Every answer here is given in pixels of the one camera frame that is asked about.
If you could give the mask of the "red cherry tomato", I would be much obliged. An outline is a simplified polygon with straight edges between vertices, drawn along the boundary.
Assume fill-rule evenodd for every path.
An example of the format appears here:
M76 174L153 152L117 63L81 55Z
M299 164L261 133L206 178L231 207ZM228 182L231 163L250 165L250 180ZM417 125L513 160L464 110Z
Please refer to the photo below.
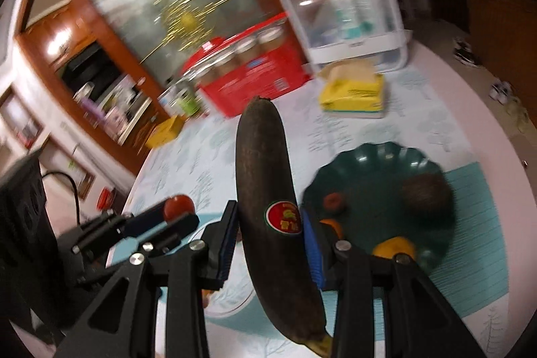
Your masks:
M163 217L166 222L173 222L185 214L194 214L195 211L192 199L185 194L178 194L166 200Z

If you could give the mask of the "dark overripe banana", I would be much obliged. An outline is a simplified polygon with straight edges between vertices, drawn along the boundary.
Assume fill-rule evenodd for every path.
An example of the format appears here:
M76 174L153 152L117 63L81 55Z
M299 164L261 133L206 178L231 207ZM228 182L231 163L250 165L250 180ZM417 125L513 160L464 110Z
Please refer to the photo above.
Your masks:
M332 338L309 272L285 130L269 99L254 97L242 113L235 158L239 228L257 298L282 335L328 357Z

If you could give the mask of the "wrinkled red fruit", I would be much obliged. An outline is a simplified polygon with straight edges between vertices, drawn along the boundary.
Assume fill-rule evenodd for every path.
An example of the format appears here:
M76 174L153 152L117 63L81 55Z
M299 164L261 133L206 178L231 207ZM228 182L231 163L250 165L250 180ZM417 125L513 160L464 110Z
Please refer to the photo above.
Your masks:
M330 193L323 198L323 208L330 213L336 213L347 205L346 198L342 193Z

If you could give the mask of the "red bucket on floor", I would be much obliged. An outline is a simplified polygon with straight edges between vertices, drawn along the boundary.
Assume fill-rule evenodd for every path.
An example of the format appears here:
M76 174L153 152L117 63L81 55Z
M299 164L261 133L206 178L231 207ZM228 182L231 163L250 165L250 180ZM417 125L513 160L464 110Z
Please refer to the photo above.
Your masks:
M96 202L96 209L105 212L114 209L116 189L103 188Z

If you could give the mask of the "teal striped placemat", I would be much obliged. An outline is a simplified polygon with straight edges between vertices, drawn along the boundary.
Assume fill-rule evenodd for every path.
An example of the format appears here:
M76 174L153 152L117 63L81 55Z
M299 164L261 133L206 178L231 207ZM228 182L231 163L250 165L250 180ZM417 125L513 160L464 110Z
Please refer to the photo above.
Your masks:
M431 278L488 355L501 349L508 313L508 269L501 225L481 168L450 171L458 221L453 243ZM200 167L150 164L138 176L124 207L138 214L173 194L194 201L200 222L220 218L236 196L231 163ZM282 336L261 309L243 254L233 258L231 277L213 294L205 312L210 352L223 357L309 357L310 351Z

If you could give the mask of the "yellow flat box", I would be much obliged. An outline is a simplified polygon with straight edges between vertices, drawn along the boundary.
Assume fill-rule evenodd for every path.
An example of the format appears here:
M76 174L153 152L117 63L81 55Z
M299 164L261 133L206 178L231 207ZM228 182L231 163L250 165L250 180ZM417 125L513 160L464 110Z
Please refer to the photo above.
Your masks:
M156 149L175 140L184 126L184 119L180 115L170 117L165 122L157 125L148 136L145 146Z

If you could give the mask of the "small mandarin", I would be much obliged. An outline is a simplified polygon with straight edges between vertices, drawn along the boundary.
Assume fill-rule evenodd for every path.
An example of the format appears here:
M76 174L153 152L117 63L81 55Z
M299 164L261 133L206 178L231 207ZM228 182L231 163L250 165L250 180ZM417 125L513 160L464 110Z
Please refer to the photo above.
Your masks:
M343 228L342 228L341 224L337 220L331 219L331 218L326 218L326 219L320 220L320 223L322 223L325 226L330 226L330 228L333 230L335 235L337 235L339 240L344 239Z

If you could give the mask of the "dark avocado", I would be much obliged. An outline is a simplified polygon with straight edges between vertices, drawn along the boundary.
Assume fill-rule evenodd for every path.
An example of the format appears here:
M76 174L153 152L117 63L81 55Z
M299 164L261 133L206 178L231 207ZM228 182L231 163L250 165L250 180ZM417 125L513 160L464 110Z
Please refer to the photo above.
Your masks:
M441 173L423 173L402 182L400 198L417 220L440 225L454 217L454 194Z

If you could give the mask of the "dark green scalloped plate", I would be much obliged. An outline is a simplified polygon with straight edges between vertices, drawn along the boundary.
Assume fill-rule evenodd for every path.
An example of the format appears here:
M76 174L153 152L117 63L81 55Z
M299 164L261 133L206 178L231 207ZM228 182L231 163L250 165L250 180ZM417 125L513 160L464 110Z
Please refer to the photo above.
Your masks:
M394 142L366 143L318 169L302 194L301 205L315 219L337 220L345 239L368 254L392 237L408 238L416 246L415 261L424 272L432 273L454 237L455 195L455 214L449 222L434 225L417 220L404 210L400 189L405 179L423 173L441 173L447 181L441 167L419 149ZM322 202L330 193L344 194L346 207L327 212Z

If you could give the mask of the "green label bottle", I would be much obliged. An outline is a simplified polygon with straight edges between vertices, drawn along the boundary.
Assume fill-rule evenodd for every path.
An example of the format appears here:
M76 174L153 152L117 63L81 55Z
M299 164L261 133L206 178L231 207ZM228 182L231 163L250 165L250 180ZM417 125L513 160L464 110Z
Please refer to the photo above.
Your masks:
M201 101L198 99L193 85L185 79L175 83L175 104L184 113L185 117L197 116L202 112Z

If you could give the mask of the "red jar package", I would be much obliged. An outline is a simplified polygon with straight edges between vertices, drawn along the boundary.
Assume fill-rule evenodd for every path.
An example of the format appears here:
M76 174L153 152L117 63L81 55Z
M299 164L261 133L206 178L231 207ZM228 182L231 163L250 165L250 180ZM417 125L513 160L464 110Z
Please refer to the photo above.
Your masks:
M310 80L284 13L207 40L180 73L226 117L241 114L255 96L276 99Z

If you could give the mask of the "yellow tissue pack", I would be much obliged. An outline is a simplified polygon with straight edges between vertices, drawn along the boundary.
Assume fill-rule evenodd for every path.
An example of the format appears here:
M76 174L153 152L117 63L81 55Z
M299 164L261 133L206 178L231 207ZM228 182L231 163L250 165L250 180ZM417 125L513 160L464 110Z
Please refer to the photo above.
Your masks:
M384 117L386 82L371 61L349 59L329 63L316 77L323 82L318 101L324 113L342 117Z

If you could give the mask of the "white clear storage box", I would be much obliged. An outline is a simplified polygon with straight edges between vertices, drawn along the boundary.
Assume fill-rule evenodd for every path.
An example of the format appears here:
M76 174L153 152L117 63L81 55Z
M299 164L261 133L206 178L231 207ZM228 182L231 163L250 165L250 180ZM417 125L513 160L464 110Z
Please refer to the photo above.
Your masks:
M280 0L314 72L366 59L379 73L400 70L408 42L398 0Z

